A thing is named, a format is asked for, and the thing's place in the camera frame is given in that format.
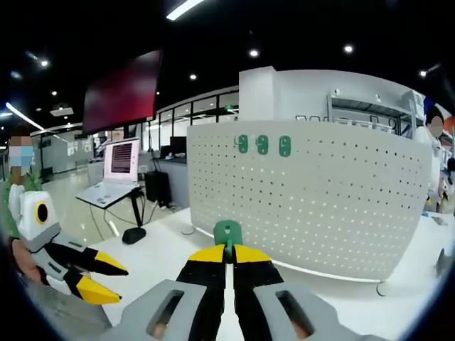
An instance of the laptop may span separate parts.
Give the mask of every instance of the laptop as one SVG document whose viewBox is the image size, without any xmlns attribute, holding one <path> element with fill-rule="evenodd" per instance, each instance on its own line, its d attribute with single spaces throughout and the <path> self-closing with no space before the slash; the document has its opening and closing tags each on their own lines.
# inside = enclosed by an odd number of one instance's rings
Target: laptop
<svg viewBox="0 0 455 341">
<path fill-rule="evenodd" d="M 81 191 L 76 198 L 105 209 L 130 194 L 138 187 L 139 145 L 139 138 L 106 144 L 102 181 Z"/>
</svg>

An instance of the white desk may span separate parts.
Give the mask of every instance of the white desk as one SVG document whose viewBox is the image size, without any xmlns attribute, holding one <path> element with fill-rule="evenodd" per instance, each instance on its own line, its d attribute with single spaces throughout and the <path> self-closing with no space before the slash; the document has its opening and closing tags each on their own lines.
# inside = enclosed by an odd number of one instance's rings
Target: white desk
<svg viewBox="0 0 455 341">
<path fill-rule="evenodd" d="M 324 278 L 277 266 L 285 281 L 304 283 L 329 302 L 346 327 L 360 334 L 374 334 L 396 340 L 422 312 L 439 281 L 434 265 L 442 247 L 451 250 L 455 240 L 455 219 L 443 217 L 449 226 L 438 226 L 433 219 L 422 217 L 417 231 L 400 264 L 386 283 L 380 284 L 380 297 L 374 283 L 355 283 Z M 183 236 L 180 231 L 191 225 L 190 210 L 183 210 L 144 226 L 147 235 L 133 245 L 120 237 L 105 240 L 94 248 L 107 252 L 126 266 L 129 275 L 109 277 L 93 274 L 94 280 L 119 293 L 120 303 L 104 305 L 109 321 L 117 325 L 125 306 L 164 279 L 175 279 L 188 257 L 213 245 L 210 237 L 195 232 Z M 243 340 L 234 311 L 232 269 L 226 274 L 225 312 L 217 340 Z"/>
</svg>

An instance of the black ceiling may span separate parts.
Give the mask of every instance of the black ceiling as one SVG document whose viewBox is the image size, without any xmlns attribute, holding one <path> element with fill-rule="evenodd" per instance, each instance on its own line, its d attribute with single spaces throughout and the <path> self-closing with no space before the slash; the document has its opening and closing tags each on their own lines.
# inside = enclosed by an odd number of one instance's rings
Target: black ceiling
<svg viewBox="0 0 455 341">
<path fill-rule="evenodd" d="M 49 127 L 66 123 L 49 111 L 67 104 L 75 111 L 70 121 L 82 121 L 85 90 L 93 80 L 157 48 L 164 50 L 157 109 L 236 85 L 241 70 L 273 65 L 382 77 L 455 112 L 455 72 L 447 63 L 452 42 L 446 36 L 453 25 L 437 1 L 413 1 L 410 7 L 398 0 L 206 0 L 177 21 L 167 21 L 166 14 L 181 2 L 63 2 L 3 9 L 0 112 L 4 102 L 11 102 Z M 352 55 L 343 53 L 346 43 L 355 46 Z M 260 50 L 258 59 L 249 58 L 250 48 Z M 26 51 L 48 59 L 50 67 L 43 69 Z M 438 63 L 437 71 L 419 77 L 419 70 Z M 12 70 L 23 79 L 12 78 Z M 192 72 L 198 75 L 195 82 L 188 79 Z M 58 96 L 51 96 L 53 90 Z M 6 127 L 0 139 L 16 120 L 0 122 Z"/>
</svg>

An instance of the red screen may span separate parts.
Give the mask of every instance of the red screen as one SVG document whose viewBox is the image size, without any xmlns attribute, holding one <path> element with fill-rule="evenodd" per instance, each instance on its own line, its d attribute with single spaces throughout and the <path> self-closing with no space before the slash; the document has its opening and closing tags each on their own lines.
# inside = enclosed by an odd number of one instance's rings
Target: red screen
<svg viewBox="0 0 455 341">
<path fill-rule="evenodd" d="M 82 130 L 92 134 L 154 115 L 161 51 L 141 55 L 85 94 Z"/>
</svg>

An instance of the white perforated panel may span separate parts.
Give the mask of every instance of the white perforated panel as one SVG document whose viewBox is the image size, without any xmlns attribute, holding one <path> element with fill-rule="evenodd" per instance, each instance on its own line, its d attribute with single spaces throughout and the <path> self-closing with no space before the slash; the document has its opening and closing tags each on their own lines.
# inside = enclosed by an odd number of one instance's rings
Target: white perforated panel
<svg viewBox="0 0 455 341">
<path fill-rule="evenodd" d="M 248 152 L 235 141 L 248 137 Z M 269 139 L 267 155 L 255 143 Z M 280 136 L 291 138 L 289 157 Z M 245 245 L 325 274 L 386 279 L 417 227 L 431 151 L 382 131 L 256 121 L 188 129 L 192 223 L 240 222 Z"/>
</svg>

